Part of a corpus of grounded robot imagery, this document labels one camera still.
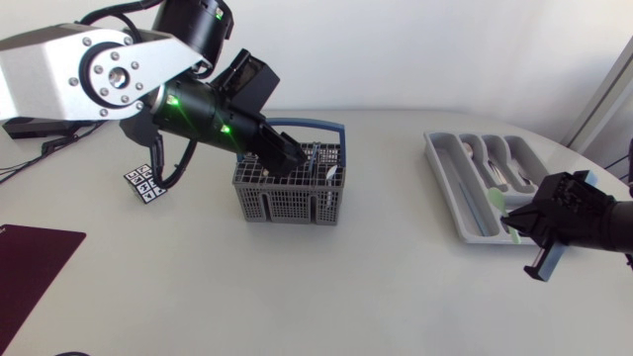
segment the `white table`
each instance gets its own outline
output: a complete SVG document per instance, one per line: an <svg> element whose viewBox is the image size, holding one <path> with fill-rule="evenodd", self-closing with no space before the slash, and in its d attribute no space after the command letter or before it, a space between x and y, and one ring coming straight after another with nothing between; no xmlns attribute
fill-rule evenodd
<svg viewBox="0 0 633 356"><path fill-rule="evenodd" d="M346 125L338 226L245 222L230 185L234 156L209 146L145 206L123 174L148 152L108 124L0 186L0 223L87 233L6 355L633 352L624 256L571 248L542 283L522 270L536 247L463 243L422 133L521 134L551 172L589 168L599 189L628 199L596 165L534 133L458 114L268 114ZM175 162L185 141L165 137ZM18 143L24 156L3 155L1 166L35 156L40 143Z"/></svg>

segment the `green light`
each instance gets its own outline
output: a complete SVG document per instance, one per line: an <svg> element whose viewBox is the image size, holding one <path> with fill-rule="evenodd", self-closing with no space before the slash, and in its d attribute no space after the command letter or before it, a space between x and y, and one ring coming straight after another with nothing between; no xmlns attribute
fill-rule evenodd
<svg viewBox="0 0 633 356"><path fill-rule="evenodd" d="M178 100L178 98L176 98L173 95L168 95L167 96L167 105L171 105L171 106L179 106L180 105L180 101Z"/></svg>

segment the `black cable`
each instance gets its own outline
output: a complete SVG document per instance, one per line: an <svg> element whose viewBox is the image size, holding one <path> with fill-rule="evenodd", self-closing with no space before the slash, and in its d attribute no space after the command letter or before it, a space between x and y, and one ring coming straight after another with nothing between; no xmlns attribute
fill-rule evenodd
<svg viewBox="0 0 633 356"><path fill-rule="evenodd" d="M135 44L140 44L142 42L142 38L140 37L140 32L138 31L138 28L136 27L135 23L130 20L129 17L124 14L115 14L112 16L116 17L117 19L123 21L124 23L126 23L126 25L128 25L128 27L130 28L130 36L132 37L132 40L134 40Z"/></svg>
<svg viewBox="0 0 633 356"><path fill-rule="evenodd" d="M136 12L140 10L149 9L151 7L154 7L160 4L162 1L163 0L141 0L141 1L135 1L135 2L121 4L121 5L109 6L107 8L93 11L90 14L86 15L83 19L81 19L79 24L92 25L98 20L101 20L108 16L114 16L117 14L127 14L130 12Z"/></svg>
<svg viewBox="0 0 633 356"><path fill-rule="evenodd" d="M613 162L613 163L611 163L611 164L607 165L606 167L604 167L604 169L609 169L609 168L611 168L612 166L614 166L614 165L616 165L616 164L620 163L621 161L623 161L624 159L626 159L626 158L628 158L628 157L629 157L629 155L627 154L627 155L625 155L624 157L619 158L619 159L618 159L618 160L616 160L615 162Z"/></svg>
<svg viewBox="0 0 633 356"><path fill-rule="evenodd" d="M180 163L176 165L176 169L166 179L162 179L162 168L164 166L164 155L162 146L162 136L159 134L154 140L154 144L149 148L149 157L151 159L151 178L154 180L154 184L162 189L169 189L176 185L189 165L191 157L193 157L196 151L197 141L194 139L189 140L185 153L180 158Z"/></svg>
<svg viewBox="0 0 633 356"><path fill-rule="evenodd" d="M207 79L211 76L213 72L214 72L214 68L210 66L200 73L191 71L191 77L194 79Z"/></svg>
<svg viewBox="0 0 633 356"><path fill-rule="evenodd" d="M100 128L100 127L104 124L104 123L105 123L105 122L97 122L97 123L95 124L95 127L94 127L94 128L92 128L92 129L90 129L90 130L89 130L89 131L87 131L86 133L83 133L83 134L81 134L81 135L75 135L75 136L72 138L72 140L68 141L67 143L62 144L62 145L59 145L59 146L54 146L51 150L46 151L46 152L42 152L42 154L41 154L40 156L38 156L38 157L36 157L36 158L34 158L34 159L32 159L32 160L29 160L29 161L26 161L26 162L23 162L23 163L20 163L20 164L17 164L17 165L15 165L15 166L14 166L14 167L19 167L19 168L16 168L16 169L13 169L13 170L7 170L6 172L2 172L2 173L0 174L0 176L1 176L1 175L5 175L5 174L8 174L8 175L7 175L6 177L4 177L4 178L0 179L0 184L2 184L2 183L4 183L4 182L8 181L9 179L13 178L16 174L18 174L18 173L22 172L23 170L25 170L25 169L27 169L27 168L31 167L31 166L32 166L32 165L34 165L34 164L36 164L36 163L40 162L40 161L41 161L41 160L43 160L44 158L46 158L46 157L48 157L48 156L52 155L53 153L55 153L55 152L57 152L57 151L59 151L59 150L61 150L61 149L64 149L64 148L66 148L66 147L68 147L68 146L72 145L73 143L75 143L75 142L79 141L79 140L80 140L80 139L82 139L83 137L85 137L85 136L87 136L87 135L89 135L89 134L93 133L94 131L96 131L97 129L99 129L99 128Z"/></svg>
<svg viewBox="0 0 633 356"><path fill-rule="evenodd" d="M22 163L20 163L20 164L16 164L16 165L11 166L11 167L0 168L0 170L14 170L15 168L20 167L20 166L21 166L21 165L23 165L23 164L27 164L27 162L22 162Z"/></svg>
<svg viewBox="0 0 633 356"><path fill-rule="evenodd" d="M90 355L88 355L87 353L79 352L79 351L70 351L70 352L60 353L55 356L90 356Z"/></svg>

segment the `basket handle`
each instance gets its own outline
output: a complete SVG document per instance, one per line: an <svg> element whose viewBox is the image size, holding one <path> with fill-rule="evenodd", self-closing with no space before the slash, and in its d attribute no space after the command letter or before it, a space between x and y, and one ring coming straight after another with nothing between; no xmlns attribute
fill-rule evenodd
<svg viewBox="0 0 633 356"><path fill-rule="evenodd" d="M319 129L319 130L337 132L338 141L340 143L341 165L343 167L347 165L346 164L347 149L345 146L345 125L328 122L324 120L299 119L299 118L271 118L271 119L266 120L266 122L270 126L292 126L292 127L310 128L310 129ZM237 162L241 162L242 159L244 159L244 155L238 154Z"/></svg>

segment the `dark red mat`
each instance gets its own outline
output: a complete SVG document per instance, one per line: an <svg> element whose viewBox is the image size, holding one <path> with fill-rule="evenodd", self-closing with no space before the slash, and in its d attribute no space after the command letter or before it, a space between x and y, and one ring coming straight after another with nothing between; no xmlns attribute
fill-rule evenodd
<svg viewBox="0 0 633 356"><path fill-rule="evenodd" d="M0 354L85 236L83 232L0 226Z"/></svg>

